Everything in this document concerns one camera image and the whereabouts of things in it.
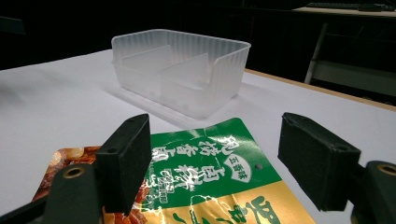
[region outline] container rim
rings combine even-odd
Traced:
[[[140,32],[125,34],[125,35],[116,35],[116,36],[113,36],[113,37],[111,38],[111,43],[113,43],[115,39],[120,38],[120,37],[125,37],[125,36],[128,36],[128,35],[138,35],[138,34],[149,33],[149,32],[153,32],[153,31],[173,32],[173,33],[179,33],[179,34],[184,34],[184,35],[198,35],[198,34],[195,34],[195,33],[181,32],[181,31],[175,31],[175,30],[167,30],[167,29],[150,29],[150,30],[146,30],[146,31],[140,31]],[[230,42],[234,42],[234,43],[244,44],[244,45],[246,45],[246,46],[245,46],[243,49],[245,49],[245,48],[250,48],[250,47],[251,47],[251,44],[248,43],[248,42],[246,42],[246,41],[233,40],[233,39],[222,38],[222,37],[217,37],[217,36],[212,36],[212,35],[198,35],[198,36],[201,36],[201,37],[208,37],[208,38],[214,38],[214,39],[218,39],[218,40],[225,40],[225,41],[230,41]]]

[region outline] food image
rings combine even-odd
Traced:
[[[36,201],[50,193],[52,179],[62,168],[77,163],[92,164],[95,161],[95,153],[99,148],[72,147],[57,150],[52,156],[49,167],[32,201]],[[137,192],[134,204],[142,203],[148,193],[149,187],[146,181],[144,181]],[[104,210],[104,221],[105,224],[144,224],[147,222],[145,216],[138,208],[133,208],[128,216],[125,216],[123,213],[105,213]]]

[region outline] clamp jaw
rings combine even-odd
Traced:
[[[149,115],[125,120],[95,157],[93,164],[64,167],[48,196],[0,217],[0,223],[97,224],[104,223],[104,210],[129,214],[151,162]]]
[[[352,223],[396,223],[396,165],[358,164],[361,151],[312,119],[285,113],[278,157],[321,211],[354,204]]]

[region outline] translucent plastic tray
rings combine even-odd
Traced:
[[[170,30],[113,37],[120,85],[189,117],[204,118],[237,94],[250,44]]]

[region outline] white surface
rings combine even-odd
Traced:
[[[350,223],[345,212],[319,212],[277,158],[281,116],[304,115],[362,150],[360,164],[396,162],[396,113],[244,74],[238,94],[196,120],[122,90],[111,50],[0,71],[0,216],[29,203],[52,153],[103,144],[129,117],[150,113],[153,133],[242,119],[264,154],[317,223]]]

